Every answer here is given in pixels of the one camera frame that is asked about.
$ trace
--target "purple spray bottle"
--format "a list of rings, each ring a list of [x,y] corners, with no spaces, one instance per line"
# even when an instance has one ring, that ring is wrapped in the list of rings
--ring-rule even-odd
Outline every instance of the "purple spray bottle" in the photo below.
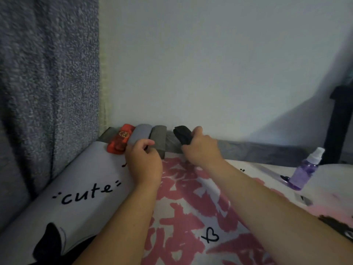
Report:
[[[293,176],[289,179],[288,186],[290,188],[293,190],[301,190],[304,187],[318,169],[318,164],[321,161],[324,151],[325,149],[323,148],[317,148],[308,158],[302,161],[300,166],[294,171]]]

